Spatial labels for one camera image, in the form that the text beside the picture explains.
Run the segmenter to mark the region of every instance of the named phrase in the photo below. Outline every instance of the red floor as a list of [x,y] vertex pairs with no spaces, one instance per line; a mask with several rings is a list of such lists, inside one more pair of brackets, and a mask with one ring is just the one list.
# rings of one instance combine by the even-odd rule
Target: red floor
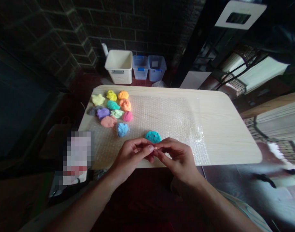
[[[78,127],[93,89],[102,84],[98,74],[84,74],[76,79],[56,112],[58,122],[63,116],[76,120]],[[132,85],[151,86],[150,81],[134,80]],[[253,173],[270,176],[285,175],[283,164],[265,144],[258,144],[263,154],[260,164],[198,167],[216,188],[252,206],[273,231],[295,231],[295,186],[273,189],[268,183],[253,179]],[[188,207],[170,190],[172,174],[166,168],[137,169],[113,194],[109,204],[94,226],[94,231],[118,229],[121,225],[149,222],[170,222],[175,231],[198,231],[202,226]]]

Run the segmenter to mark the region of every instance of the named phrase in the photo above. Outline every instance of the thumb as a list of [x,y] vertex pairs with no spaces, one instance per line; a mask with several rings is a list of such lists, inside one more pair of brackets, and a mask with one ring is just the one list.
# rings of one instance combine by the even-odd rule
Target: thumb
[[140,160],[141,160],[144,157],[146,157],[149,154],[151,154],[153,151],[154,151],[154,146],[153,145],[148,145],[148,146],[142,148],[141,151],[139,151],[138,153],[136,153],[136,157],[139,157]]
[[154,155],[169,169],[173,167],[174,161],[167,157],[162,151],[156,150],[154,151]]

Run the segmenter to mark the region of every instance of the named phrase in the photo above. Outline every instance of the bubble wrap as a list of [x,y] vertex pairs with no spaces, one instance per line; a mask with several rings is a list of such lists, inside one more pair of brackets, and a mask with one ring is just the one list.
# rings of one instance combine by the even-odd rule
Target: bubble wrap
[[[127,122],[129,131],[124,137],[118,137],[115,128],[104,128],[98,120],[89,123],[89,130],[96,132],[95,164],[97,163],[98,169],[112,165],[124,141],[145,137],[148,131],[158,132],[162,139],[171,137],[189,145],[197,166],[210,165],[202,126],[200,119],[198,120],[200,117],[195,119],[191,111],[190,102],[198,105],[199,99],[130,96],[129,100],[133,120]],[[164,165],[155,157],[155,162],[150,167]]]

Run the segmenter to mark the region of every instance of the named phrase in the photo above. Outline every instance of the play dough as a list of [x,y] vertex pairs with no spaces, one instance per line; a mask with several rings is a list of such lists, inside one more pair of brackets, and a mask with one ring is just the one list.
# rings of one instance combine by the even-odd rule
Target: play dough
[[131,104],[128,99],[122,99],[119,102],[119,106],[124,110],[124,111],[131,111]]
[[129,94],[125,90],[120,91],[118,94],[118,99],[128,99],[128,97],[129,97]]
[[123,137],[127,133],[128,130],[129,130],[129,128],[126,123],[120,122],[116,127],[116,132],[119,137]]
[[149,131],[146,133],[145,138],[152,143],[159,143],[161,141],[160,135],[155,131]]
[[121,107],[114,101],[108,101],[106,106],[110,109],[110,110],[119,110]]
[[97,110],[97,116],[99,117],[100,120],[102,120],[105,116],[109,116],[110,111],[107,108],[102,108]]
[[95,106],[103,104],[104,101],[105,101],[105,98],[101,94],[92,95],[92,102],[94,103]]
[[113,116],[106,116],[100,122],[100,124],[104,127],[114,127],[116,123],[117,120]]
[[126,111],[123,114],[123,120],[124,121],[131,121],[132,120],[132,113],[130,111]]
[[113,110],[111,111],[112,116],[116,117],[116,118],[120,118],[123,115],[124,111],[120,111],[120,110]]
[[98,109],[102,109],[102,106],[93,106],[92,108],[90,108],[90,110],[88,111],[87,114],[91,115],[91,116],[96,116],[97,115],[97,110]]
[[106,97],[107,97],[108,99],[110,99],[111,101],[116,101],[116,100],[117,100],[116,94],[113,92],[113,90],[109,90],[109,91],[106,93]]

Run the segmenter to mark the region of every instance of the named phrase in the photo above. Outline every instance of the wooden table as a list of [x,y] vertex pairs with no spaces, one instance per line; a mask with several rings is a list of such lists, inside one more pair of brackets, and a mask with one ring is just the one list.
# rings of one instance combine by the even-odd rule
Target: wooden table
[[[155,88],[140,86],[101,85],[92,94],[108,90],[128,91],[129,95],[156,97],[199,98],[200,106],[194,109],[194,115],[201,117],[204,142],[211,165],[260,163],[262,154],[235,109],[229,97],[220,91]],[[79,131],[88,130],[87,126],[93,116],[87,111],[93,106],[88,103],[81,121]]]

